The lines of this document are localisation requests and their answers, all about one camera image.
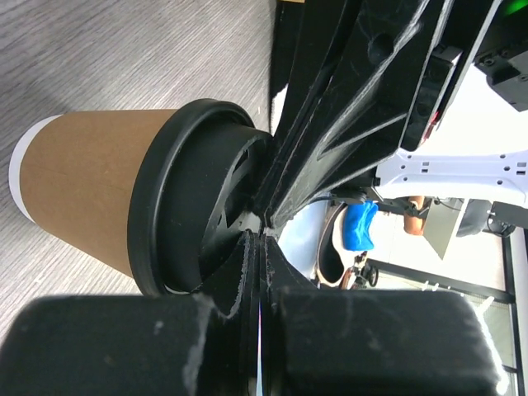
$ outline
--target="screw hole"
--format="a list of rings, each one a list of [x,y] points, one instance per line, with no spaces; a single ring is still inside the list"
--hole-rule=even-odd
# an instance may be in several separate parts
[[[369,61],[377,65],[386,60],[393,52],[393,38],[387,33],[380,33],[370,41],[367,55]]]

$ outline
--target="brown paper cup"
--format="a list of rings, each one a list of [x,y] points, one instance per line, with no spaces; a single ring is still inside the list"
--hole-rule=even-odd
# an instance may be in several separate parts
[[[12,155],[16,205],[44,230],[132,276],[130,197],[149,145],[174,112],[86,111],[42,120]]]

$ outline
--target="green light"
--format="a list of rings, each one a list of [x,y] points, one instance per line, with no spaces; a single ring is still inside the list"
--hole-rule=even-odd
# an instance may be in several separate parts
[[[504,10],[504,15],[511,15],[526,6],[528,6],[528,0],[515,0],[513,2],[510,2],[510,4],[508,4],[506,9]]]

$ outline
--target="white robot part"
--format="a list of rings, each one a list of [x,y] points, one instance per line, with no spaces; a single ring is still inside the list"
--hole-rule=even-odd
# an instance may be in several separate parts
[[[382,198],[440,196],[499,201],[528,209],[528,150],[446,156],[400,149],[377,167]]]

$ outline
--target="blue object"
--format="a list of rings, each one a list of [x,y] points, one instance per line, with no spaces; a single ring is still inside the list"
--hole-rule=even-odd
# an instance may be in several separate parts
[[[372,250],[374,244],[370,239],[370,225],[378,206],[372,201],[363,205],[350,205],[343,220],[343,247],[353,252]]]

